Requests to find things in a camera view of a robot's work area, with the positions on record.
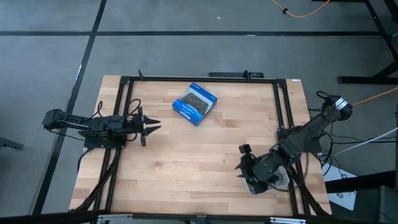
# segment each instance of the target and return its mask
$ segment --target game controller box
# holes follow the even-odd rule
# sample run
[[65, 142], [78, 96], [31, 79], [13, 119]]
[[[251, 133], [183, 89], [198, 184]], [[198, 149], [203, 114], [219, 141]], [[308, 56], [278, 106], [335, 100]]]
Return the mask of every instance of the game controller box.
[[216, 103], [217, 97], [196, 83], [192, 83], [184, 94], [174, 101], [173, 110], [198, 126]]

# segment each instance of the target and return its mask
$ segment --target floor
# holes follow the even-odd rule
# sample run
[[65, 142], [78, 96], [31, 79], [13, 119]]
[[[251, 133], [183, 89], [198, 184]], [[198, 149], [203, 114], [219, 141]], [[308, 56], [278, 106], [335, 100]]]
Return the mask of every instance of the floor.
[[[0, 30], [91, 30], [100, 0], [0, 0]], [[279, 2], [305, 14], [320, 2]], [[382, 1], [371, 1], [388, 32], [398, 27]], [[99, 30], [376, 30], [364, 4], [331, 2], [305, 19], [283, 15], [268, 0], [108, 0]], [[30, 212], [54, 135], [43, 130], [46, 111], [65, 109], [88, 37], [0, 36], [0, 136], [24, 144], [0, 150], [0, 217]], [[208, 72], [263, 72], [269, 78], [302, 79], [308, 106], [319, 107], [317, 90], [357, 102], [390, 90], [387, 85], [340, 85], [339, 75], [370, 76], [392, 62], [380, 38], [353, 37], [97, 37], [73, 113], [93, 113], [103, 75], [205, 77]], [[370, 138], [395, 127], [398, 92], [356, 106], [333, 133]], [[83, 143], [66, 139], [44, 206], [67, 211]], [[345, 148], [336, 145], [334, 151]], [[392, 144], [368, 144], [338, 156], [356, 175], [392, 170]], [[332, 204], [338, 217], [371, 220], [374, 192], [358, 193], [354, 212]], [[151, 223], [152, 221], [135, 221]]]

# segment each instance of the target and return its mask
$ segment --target wooden table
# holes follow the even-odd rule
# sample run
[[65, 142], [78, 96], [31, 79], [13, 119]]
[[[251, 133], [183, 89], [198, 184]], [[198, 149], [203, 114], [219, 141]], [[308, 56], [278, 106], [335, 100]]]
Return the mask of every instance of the wooden table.
[[[120, 76], [104, 76], [98, 101], [103, 115], [113, 113]], [[172, 103], [189, 82], [134, 82], [132, 99], [142, 100], [144, 114], [161, 121], [161, 128], [141, 147], [139, 139], [122, 150], [112, 212], [208, 215], [291, 215], [289, 194], [275, 190], [258, 196], [247, 193], [240, 170], [238, 146], [250, 144], [256, 156], [277, 142], [275, 99], [271, 84], [198, 83], [218, 97], [217, 105], [199, 127], [173, 111]], [[295, 125], [309, 120], [300, 80], [287, 80]], [[97, 184], [104, 149], [82, 160], [70, 208], [83, 202]], [[310, 155], [305, 179], [308, 189], [330, 213], [322, 170]], [[303, 170], [306, 157], [302, 156]], [[101, 200], [106, 200], [107, 187]], [[297, 190], [299, 210], [302, 201]]]

